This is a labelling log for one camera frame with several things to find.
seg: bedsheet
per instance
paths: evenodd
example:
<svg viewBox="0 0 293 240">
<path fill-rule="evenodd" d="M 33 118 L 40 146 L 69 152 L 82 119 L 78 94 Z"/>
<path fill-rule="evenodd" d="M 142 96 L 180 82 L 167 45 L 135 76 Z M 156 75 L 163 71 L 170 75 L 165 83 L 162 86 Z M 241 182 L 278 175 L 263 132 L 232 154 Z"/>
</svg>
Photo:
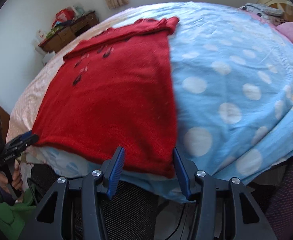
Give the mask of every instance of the bedsheet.
<svg viewBox="0 0 293 240">
<path fill-rule="evenodd" d="M 242 10 L 207 3 L 167 3 L 126 10 L 59 52 L 27 87 L 11 114 L 7 140 L 32 129 L 63 55 L 82 39 L 139 18 L 180 18 L 169 37 L 177 145 L 199 170 L 250 182 L 293 155 L 293 44 Z M 85 176 L 100 165 L 51 147 L 30 147 L 29 162 L 57 174 Z M 123 171 L 121 179 L 164 198 L 186 201 L 176 178 Z"/>
</svg>

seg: wooden headboard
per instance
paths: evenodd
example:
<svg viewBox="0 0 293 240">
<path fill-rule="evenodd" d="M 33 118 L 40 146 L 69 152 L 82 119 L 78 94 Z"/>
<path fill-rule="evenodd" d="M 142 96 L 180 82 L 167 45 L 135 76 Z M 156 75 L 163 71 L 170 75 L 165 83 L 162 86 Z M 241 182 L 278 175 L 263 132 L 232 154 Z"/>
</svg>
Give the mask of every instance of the wooden headboard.
<svg viewBox="0 0 293 240">
<path fill-rule="evenodd" d="M 259 0 L 258 3 L 282 10 L 284 12 L 282 18 L 293 22 L 293 3 L 290 0 Z"/>
</svg>

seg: sleeve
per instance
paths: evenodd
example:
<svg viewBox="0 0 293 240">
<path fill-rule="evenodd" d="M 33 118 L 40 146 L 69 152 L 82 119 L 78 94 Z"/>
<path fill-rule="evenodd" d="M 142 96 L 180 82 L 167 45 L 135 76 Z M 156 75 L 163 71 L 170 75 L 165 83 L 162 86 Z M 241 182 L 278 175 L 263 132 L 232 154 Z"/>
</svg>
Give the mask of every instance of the sleeve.
<svg viewBox="0 0 293 240">
<path fill-rule="evenodd" d="M 10 206 L 13 206 L 15 204 L 14 199 L 12 196 L 5 192 L 1 187 L 0 187 L 0 203 L 6 202 Z"/>
</svg>

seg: red sweater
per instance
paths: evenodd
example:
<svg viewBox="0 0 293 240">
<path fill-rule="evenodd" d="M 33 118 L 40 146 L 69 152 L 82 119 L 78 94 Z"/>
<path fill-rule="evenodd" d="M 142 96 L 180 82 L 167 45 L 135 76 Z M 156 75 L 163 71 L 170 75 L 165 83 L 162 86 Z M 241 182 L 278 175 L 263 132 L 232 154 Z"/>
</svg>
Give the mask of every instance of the red sweater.
<svg viewBox="0 0 293 240">
<path fill-rule="evenodd" d="M 66 54 L 32 129 L 37 145 L 95 163 L 122 146 L 124 169 L 172 177 L 177 121 L 167 35 L 178 21 L 140 19 Z"/>
</svg>

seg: blue polka dot blanket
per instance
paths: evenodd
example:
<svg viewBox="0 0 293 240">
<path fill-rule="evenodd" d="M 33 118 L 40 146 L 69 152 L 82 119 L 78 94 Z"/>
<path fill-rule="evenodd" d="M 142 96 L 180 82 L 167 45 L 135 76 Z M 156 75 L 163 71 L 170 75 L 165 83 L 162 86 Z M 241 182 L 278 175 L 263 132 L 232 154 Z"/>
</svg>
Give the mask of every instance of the blue polka dot blanket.
<svg viewBox="0 0 293 240">
<path fill-rule="evenodd" d="M 293 155 L 293 44 L 236 8 L 168 3 L 132 10 L 139 18 L 180 18 L 169 37 L 178 117 L 177 145 L 199 170 L 249 183 Z M 99 165 L 41 148 L 59 174 L 79 177 Z M 121 179 L 166 199 L 186 201 L 176 178 L 123 171 Z"/>
</svg>

